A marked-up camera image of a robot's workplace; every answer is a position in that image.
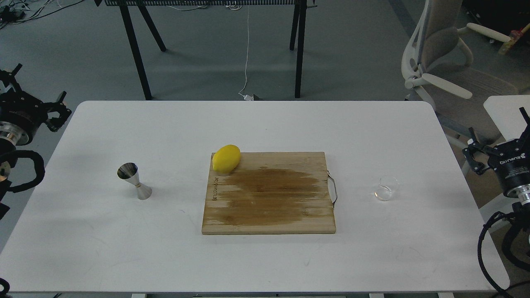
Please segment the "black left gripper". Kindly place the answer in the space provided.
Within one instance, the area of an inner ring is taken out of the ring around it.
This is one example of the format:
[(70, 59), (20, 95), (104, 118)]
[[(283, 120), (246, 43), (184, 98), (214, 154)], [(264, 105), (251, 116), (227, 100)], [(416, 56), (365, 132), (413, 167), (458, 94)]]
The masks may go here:
[(67, 92), (61, 92), (55, 102), (48, 103), (26, 93), (15, 94), (22, 91), (15, 77), (21, 68), (19, 63), (12, 70), (0, 70), (1, 130), (19, 137), (34, 137), (45, 123), (51, 132), (57, 132), (72, 115), (64, 103)]

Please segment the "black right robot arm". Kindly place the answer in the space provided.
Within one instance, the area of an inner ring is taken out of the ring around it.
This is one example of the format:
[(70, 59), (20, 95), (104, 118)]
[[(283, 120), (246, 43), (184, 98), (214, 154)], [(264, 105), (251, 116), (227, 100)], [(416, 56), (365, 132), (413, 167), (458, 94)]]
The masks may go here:
[(520, 232), (528, 233), (530, 225), (530, 126), (526, 110), (520, 107), (519, 111), (527, 124), (519, 138), (506, 141), (495, 147), (489, 147), (478, 141), (475, 131), (471, 127), (469, 128), (471, 143), (462, 150), (472, 171), (482, 175), (491, 168), (496, 174), (504, 196), (516, 199), (516, 202), (512, 203), (512, 212), (497, 211), (489, 217), (483, 225), (477, 244), (479, 267), (485, 279), (493, 286), (497, 294), (505, 298), (512, 296), (507, 290), (501, 288), (487, 272), (482, 257), (482, 243), (485, 234), (496, 222), (506, 220), (511, 226), (502, 240), (502, 253), (513, 265), (529, 271), (528, 262), (518, 259), (511, 251), (513, 241)]

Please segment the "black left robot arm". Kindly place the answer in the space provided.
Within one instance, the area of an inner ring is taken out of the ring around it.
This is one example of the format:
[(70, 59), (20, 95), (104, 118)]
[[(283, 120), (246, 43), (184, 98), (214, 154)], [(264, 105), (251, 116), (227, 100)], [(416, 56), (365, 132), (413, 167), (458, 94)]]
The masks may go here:
[[(41, 125), (46, 125), (51, 132), (57, 132), (66, 124), (72, 110), (66, 106), (63, 91), (55, 102), (43, 102), (24, 91), (16, 79), (22, 65), (17, 64), (12, 70), (1, 70), (0, 96), (0, 164), (1, 164), (1, 198), (8, 193), (18, 193), (36, 187), (45, 177), (45, 162), (41, 154), (19, 147), (30, 144)], [(31, 160), (35, 178), (20, 185), (13, 185), (9, 180), (11, 171), (19, 160)]]

